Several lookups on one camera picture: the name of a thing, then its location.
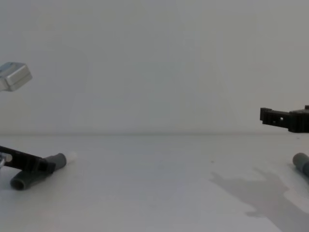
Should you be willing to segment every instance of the white backdrop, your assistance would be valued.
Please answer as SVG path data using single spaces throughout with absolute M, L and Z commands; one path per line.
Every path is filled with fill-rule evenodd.
M 285 130 L 259 108 L 309 104 L 306 0 L 3 0 L 1 133 Z

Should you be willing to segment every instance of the gray cylinder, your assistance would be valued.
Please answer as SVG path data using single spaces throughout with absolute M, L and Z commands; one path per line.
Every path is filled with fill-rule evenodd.
M 67 164 L 66 157 L 62 153 L 59 153 L 55 156 L 46 157 L 45 160 L 56 164 L 55 171 L 63 168 Z M 35 184 L 40 183 L 50 175 L 51 174 L 45 174 L 42 172 L 30 173 L 21 171 L 11 180 L 10 184 L 11 187 L 16 190 L 25 190 Z

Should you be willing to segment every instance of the white tip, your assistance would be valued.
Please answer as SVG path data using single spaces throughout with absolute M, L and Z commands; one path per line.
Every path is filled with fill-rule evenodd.
M 74 151 L 70 151 L 65 155 L 65 157 L 67 159 L 67 164 L 69 164 L 76 160 L 77 154 Z

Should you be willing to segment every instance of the white table surface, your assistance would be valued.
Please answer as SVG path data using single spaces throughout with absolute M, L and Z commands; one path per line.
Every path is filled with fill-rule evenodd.
M 308 180 L 291 165 L 309 136 L 0 137 L 75 163 L 26 191 L 0 173 L 0 231 L 303 232 Z

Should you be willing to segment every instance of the gray tube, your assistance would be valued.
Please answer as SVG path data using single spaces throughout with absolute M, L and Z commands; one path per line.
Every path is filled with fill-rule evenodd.
M 62 153 L 55 156 L 46 157 L 45 160 L 56 164 L 55 171 L 63 168 L 67 164 L 66 157 Z M 40 172 L 30 173 L 21 171 L 11 180 L 10 184 L 11 187 L 16 190 L 25 190 L 42 182 L 50 175 L 51 174 L 42 174 Z

